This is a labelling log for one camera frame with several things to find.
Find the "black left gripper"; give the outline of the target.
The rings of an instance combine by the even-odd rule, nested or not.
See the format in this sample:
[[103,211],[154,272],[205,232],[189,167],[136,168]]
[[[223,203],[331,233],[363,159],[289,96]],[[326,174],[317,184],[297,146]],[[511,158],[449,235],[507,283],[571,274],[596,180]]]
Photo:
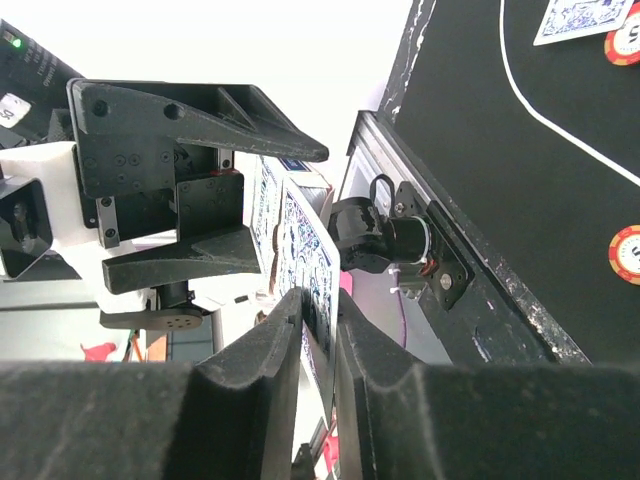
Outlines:
[[86,226],[109,244],[168,230],[181,240],[103,261],[113,294],[258,273],[250,230],[238,226],[244,177],[235,151],[329,157],[250,84],[73,79],[67,95]]

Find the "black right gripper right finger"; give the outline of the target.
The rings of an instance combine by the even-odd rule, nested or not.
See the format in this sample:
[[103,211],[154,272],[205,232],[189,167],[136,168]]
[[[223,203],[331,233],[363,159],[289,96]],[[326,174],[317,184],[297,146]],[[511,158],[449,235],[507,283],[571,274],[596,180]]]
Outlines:
[[630,368],[428,365],[341,293],[339,468],[345,479],[635,479]]

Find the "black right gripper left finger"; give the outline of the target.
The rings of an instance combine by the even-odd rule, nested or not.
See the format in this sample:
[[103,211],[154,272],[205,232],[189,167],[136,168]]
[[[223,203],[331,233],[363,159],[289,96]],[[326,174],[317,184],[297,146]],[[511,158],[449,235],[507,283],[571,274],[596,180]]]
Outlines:
[[199,364],[1,366],[5,479],[286,479],[303,294]]

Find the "blue card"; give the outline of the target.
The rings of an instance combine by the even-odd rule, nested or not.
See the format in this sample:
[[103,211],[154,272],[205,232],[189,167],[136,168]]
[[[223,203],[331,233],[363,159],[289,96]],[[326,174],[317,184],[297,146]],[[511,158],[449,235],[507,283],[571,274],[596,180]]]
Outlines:
[[302,290],[301,360],[329,422],[333,409],[339,254],[323,222],[291,178],[282,184],[276,229],[275,292]]

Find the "orange chips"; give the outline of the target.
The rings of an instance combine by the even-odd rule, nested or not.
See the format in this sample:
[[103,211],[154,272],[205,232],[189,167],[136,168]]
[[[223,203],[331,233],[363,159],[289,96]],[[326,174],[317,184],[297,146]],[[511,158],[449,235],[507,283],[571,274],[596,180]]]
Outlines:
[[614,235],[608,247],[611,269],[632,285],[640,284],[640,226],[631,225]]

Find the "blue playing card box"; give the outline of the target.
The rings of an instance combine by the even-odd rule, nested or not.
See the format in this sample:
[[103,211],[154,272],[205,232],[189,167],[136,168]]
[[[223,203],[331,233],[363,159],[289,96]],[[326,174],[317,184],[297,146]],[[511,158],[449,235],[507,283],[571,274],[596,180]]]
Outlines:
[[276,230],[281,218],[283,181],[290,178],[324,224],[334,197],[333,186],[304,162],[258,156],[249,228],[266,284],[260,295],[272,296],[277,264]]

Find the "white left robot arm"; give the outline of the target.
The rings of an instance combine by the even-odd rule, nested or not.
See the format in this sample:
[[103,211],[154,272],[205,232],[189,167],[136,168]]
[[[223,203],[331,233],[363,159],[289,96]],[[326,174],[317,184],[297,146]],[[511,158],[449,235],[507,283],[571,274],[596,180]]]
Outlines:
[[8,23],[1,128],[2,279],[55,252],[111,329],[196,327],[192,280],[259,271],[236,153],[329,155],[256,86],[87,79]]

